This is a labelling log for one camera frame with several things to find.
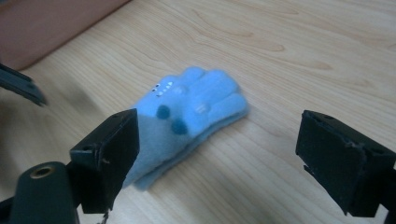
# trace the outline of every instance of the black object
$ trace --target black object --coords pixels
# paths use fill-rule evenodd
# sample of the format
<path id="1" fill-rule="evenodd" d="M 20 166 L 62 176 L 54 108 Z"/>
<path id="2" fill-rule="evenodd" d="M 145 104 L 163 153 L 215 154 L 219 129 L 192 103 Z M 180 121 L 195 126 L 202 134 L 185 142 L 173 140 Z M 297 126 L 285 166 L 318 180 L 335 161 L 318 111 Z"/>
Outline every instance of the black object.
<path id="1" fill-rule="evenodd" d="M 107 213 L 139 152 L 136 110 L 106 119 L 70 150 L 71 161 L 37 165 L 20 176 L 14 198 L 0 203 L 0 223 L 78 223 Z"/>
<path id="2" fill-rule="evenodd" d="M 45 105 L 46 99 L 33 80 L 0 64 L 0 87 L 13 91 L 37 105 Z"/>
<path id="3" fill-rule="evenodd" d="M 345 214 L 374 217 L 382 203 L 395 223 L 396 153 L 333 117 L 303 113 L 296 153 Z"/>

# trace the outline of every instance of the blue fabric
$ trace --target blue fabric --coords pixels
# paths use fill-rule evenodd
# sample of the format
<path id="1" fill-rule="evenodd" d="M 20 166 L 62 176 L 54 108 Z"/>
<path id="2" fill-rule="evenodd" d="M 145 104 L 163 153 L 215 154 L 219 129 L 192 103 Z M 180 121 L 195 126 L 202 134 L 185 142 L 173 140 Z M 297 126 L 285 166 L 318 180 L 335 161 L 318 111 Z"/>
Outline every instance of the blue fabric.
<path id="1" fill-rule="evenodd" d="M 140 153 L 124 187 L 148 189 L 218 129 L 244 117 L 248 103 L 224 71 L 190 67 L 164 77 L 137 109 Z"/>

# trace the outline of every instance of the wood grain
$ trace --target wood grain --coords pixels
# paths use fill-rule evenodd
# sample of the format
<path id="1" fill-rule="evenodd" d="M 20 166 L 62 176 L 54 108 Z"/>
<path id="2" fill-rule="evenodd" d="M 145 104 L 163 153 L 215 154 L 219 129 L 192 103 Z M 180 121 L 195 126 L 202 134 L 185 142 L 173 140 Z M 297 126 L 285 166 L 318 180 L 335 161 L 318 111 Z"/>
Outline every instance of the wood grain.
<path id="1" fill-rule="evenodd" d="M 198 65 L 229 72 L 249 115 L 151 190 L 123 190 L 108 223 L 382 223 L 382 207 L 345 217 L 294 150 L 304 109 L 395 150 L 395 24 L 394 1 L 134 0 L 23 71 L 48 106 L 0 91 L 1 199 L 21 172 L 67 162 L 107 116 Z"/>

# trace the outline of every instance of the plush paw glove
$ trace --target plush paw glove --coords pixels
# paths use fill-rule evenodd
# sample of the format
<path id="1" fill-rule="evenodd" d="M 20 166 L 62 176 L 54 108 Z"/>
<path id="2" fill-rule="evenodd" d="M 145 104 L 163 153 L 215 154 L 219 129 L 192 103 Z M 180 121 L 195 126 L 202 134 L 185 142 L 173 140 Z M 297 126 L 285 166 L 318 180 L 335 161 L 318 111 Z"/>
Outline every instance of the plush paw glove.
<path id="1" fill-rule="evenodd" d="M 124 181 L 148 189 L 218 129 L 244 117 L 248 103 L 224 71 L 186 69 L 164 77 L 137 109 L 140 153 Z"/>

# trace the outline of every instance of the dark blue spot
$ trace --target dark blue spot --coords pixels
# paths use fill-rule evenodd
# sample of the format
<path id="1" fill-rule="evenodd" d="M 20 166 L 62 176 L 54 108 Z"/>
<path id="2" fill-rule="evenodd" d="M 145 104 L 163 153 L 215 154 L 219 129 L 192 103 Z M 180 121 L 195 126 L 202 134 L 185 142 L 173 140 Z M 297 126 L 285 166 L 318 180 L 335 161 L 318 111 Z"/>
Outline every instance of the dark blue spot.
<path id="1" fill-rule="evenodd" d="M 172 123 L 172 132 L 175 134 L 186 134 L 188 131 L 186 123 L 181 119 L 176 119 Z"/>
<path id="2" fill-rule="evenodd" d="M 171 116 L 171 109 L 166 105 L 160 105 L 157 110 L 157 118 L 168 119 Z"/>

